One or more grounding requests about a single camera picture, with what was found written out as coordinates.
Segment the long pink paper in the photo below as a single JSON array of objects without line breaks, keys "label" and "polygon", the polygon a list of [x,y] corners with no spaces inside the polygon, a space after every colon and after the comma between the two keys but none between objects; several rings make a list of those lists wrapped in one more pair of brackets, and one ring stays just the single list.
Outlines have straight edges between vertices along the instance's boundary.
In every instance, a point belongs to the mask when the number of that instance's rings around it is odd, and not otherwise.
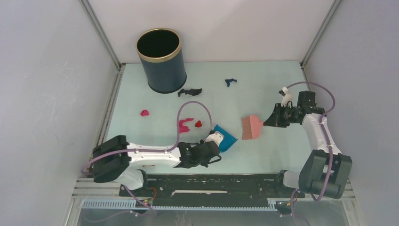
[{"label": "long pink paper", "polygon": [[193,120],[194,120],[193,118],[180,119],[178,121],[178,132],[179,132],[179,134],[189,132],[190,128],[188,126],[186,126],[185,123],[193,121]]}]

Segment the pink hand brush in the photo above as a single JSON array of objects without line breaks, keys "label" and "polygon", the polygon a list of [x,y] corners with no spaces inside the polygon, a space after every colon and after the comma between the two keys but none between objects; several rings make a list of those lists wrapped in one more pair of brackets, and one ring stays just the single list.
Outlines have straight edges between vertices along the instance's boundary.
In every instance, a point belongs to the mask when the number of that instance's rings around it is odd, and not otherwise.
[{"label": "pink hand brush", "polygon": [[262,131],[263,122],[255,114],[251,114],[241,119],[242,140],[257,139]]}]

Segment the red paper ball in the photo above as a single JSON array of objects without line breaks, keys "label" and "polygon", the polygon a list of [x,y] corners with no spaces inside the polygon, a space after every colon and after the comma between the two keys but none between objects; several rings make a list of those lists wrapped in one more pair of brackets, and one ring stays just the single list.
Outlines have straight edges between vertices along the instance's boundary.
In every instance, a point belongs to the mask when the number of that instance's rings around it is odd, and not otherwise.
[{"label": "red paper ball", "polygon": [[201,127],[202,127],[202,122],[201,122],[201,121],[197,121],[197,122],[195,123],[195,127],[196,127],[196,128],[201,128]]}]

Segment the blue plastic dustpan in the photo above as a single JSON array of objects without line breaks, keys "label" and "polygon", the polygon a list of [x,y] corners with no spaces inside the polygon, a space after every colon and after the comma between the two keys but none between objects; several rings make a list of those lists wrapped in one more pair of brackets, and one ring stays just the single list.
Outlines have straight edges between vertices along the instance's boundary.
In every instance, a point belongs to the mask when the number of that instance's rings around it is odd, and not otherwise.
[{"label": "blue plastic dustpan", "polygon": [[214,131],[219,132],[223,136],[223,140],[219,145],[220,152],[222,152],[222,153],[229,150],[238,140],[236,137],[234,137],[232,134],[227,132],[225,129],[223,129],[218,124],[215,125]]}]

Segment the small pink paper ball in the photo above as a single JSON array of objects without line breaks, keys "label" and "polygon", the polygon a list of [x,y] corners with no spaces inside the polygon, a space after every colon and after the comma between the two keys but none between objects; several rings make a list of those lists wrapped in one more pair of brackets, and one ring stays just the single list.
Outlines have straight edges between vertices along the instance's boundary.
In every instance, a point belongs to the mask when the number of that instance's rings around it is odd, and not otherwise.
[{"label": "small pink paper ball", "polygon": [[148,112],[148,110],[142,110],[142,111],[140,112],[140,115],[141,115],[142,117],[149,116],[149,112]]}]

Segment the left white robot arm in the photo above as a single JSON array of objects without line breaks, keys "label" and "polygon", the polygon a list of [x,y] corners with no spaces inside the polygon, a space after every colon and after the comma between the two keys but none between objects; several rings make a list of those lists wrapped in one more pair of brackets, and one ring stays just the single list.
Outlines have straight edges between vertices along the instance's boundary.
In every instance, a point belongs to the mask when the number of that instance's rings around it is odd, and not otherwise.
[{"label": "left white robot arm", "polygon": [[213,158],[221,160],[219,145],[223,135],[208,135],[197,144],[180,142],[172,146],[144,146],[129,143],[125,135],[118,135],[93,150],[93,179],[96,183],[115,181],[137,196],[147,194],[149,184],[144,166],[166,166],[190,169],[208,167]]}]

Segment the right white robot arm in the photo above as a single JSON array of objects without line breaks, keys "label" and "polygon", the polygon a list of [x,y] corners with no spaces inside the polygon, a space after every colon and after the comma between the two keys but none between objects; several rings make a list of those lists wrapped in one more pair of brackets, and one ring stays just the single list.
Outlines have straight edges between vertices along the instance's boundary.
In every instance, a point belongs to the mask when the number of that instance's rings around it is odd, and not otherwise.
[{"label": "right white robot arm", "polygon": [[325,110],[316,105],[315,92],[299,92],[296,106],[292,104],[293,96],[286,87],[279,93],[283,100],[275,105],[263,125],[276,128],[286,128],[294,123],[302,125],[311,153],[300,172],[279,172],[278,180],[273,185],[275,194],[285,197],[293,189],[298,189],[308,194],[340,199],[347,184],[352,159],[343,155],[334,144]]}]

